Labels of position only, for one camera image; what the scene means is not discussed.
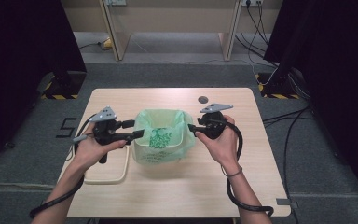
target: black curtain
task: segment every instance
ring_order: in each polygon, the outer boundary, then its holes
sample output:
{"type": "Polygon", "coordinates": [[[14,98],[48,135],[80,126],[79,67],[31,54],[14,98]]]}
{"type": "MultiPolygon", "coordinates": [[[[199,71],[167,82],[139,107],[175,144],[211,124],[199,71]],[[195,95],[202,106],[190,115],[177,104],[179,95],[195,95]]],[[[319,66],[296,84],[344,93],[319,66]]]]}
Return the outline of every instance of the black curtain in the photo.
{"type": "Polygon", "coordinates": [[[283,1],[265,59],[296,54],[287,63],[302,72],[326,136],[358,178],[358,2],[316,1],[311,16],[302,18],[301,5],[309,1],[283,1]],[[310,21],[309,34],[292,39],[303,19],[310,21]],[[289,41],[303,44],[290,49],[289,41]]]}
{"type": "Polygon", "coordinates": [[[66,71],[86,67],[61,1],[1,0],[0,148],[32,107],[41,78],[66,71]]]}

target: person's left hand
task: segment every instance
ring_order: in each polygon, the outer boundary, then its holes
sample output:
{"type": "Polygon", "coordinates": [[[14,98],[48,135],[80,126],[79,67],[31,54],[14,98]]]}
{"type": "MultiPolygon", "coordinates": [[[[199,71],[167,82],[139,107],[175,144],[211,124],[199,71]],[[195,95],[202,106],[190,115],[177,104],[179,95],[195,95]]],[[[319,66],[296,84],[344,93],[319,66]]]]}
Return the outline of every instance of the person's left hand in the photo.
{"type": "MultiPolygon", "coordinates": [[[[92,133],[95,123],[90,123],[89,127],[82,134],[92,133]]],[[[119,140],[109,145],[101,146],[93,137],[88,136],[86,139],[80,141],[77,152],[72,161],[73,164],[84,171],[87,171],[92,165],[97,163],[101,157],[111,150],[124,147],[126,140],[119,140]]]]}

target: plastic bag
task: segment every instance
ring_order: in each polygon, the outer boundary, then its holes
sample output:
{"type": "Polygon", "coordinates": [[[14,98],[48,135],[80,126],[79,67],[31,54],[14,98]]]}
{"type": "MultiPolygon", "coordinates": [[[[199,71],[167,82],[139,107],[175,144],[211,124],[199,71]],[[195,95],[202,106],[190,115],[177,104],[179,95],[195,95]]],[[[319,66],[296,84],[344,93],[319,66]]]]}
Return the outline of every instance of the plastic bag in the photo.
{"type": "Polygon", "coordinates": [[[146,109],[135,119],[134,130],[144,136],[132,141],[133,158],[140,164],[160,164],[182,159],[195,145],[187,124],[193,119],[182,110],[146,109]]]}

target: hand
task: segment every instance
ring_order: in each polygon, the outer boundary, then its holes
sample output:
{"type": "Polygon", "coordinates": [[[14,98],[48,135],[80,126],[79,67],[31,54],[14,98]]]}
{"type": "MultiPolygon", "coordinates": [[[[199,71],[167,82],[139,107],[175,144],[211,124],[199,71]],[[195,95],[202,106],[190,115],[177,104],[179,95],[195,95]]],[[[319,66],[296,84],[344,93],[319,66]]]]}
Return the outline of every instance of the hand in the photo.
{"type": "MultiPolygon", "coordinates": [[[[224,118],[227,122],[235,124],[235,121],[232,117],[228,115],[224,115],[224,118]]],[[[228,172],[228,166],[236,165],[235,167],[238,168],[237,163],[237,139],[238,136],[235,132],[226,126],[225,130],[223,130],[222,134],[216,139],[208,138],[204,133],[196,132],[196,136],[199,140],[205,144],[208,148],[209,152],[211,153],[212,158],[219,162],[225,170],[228,172]]]]}
{"type": "MultiPolygon", "coordinates": [[[[92,133],[95,123],[90,123],[87,130],[83,133],[92,133]]],[[[126,140],[119,140],[113,142],[109,145],[101,146],[93,137],[87,137],[85,140],[79,143],[77,152],[72,161],[73,164],[76,164],[80,169],[86,171],[92,165],[97,163],[101,157],[108,153],[111,150],[124,147],[126,140]]]]}

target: forearm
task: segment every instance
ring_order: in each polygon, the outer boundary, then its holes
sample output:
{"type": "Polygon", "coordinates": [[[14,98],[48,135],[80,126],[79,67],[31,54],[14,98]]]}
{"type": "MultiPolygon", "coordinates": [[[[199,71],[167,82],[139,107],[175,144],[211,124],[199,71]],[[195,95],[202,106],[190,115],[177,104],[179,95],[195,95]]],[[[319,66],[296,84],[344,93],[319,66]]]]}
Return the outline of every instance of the forearm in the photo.
{"type": "MultiPolygon", "coordinates": [[[[224,166],[225,171],[228,175],[236,174],[240,167],[238,164],[230,164],[224,166]]],[[[260,201],[257,199],[257,196],[253,192],[249,182],[247,181],[245,175],[240,173],[238,175],[232,176],[229,178],[231,183],[232,190],[237,200],[242,203],[261,206],[260,201]]],[[[252,224],[252,223],[271,223],[269,217],[264,212],[252,212],[245,209],[239,208],[241,223],[252,224]]]]}
{"type": "MultiPolygon", "coordinates": [[[[46,202],[50,202],[54,199],[57,199],[69,192],[71,189],[73,189],[78,183],[78,181],[81,179],[83,174],[84,171],[82,169],[76,167],[76,165],[72,163],[69,164],[62,177],[58,181],[56,187],[46,199],[46,202]]],[[[63,202],[57,203],[40,212],[34,218],[32,223],[64,223],[73,197],[74,196],[71,196],[63,202]]]]}

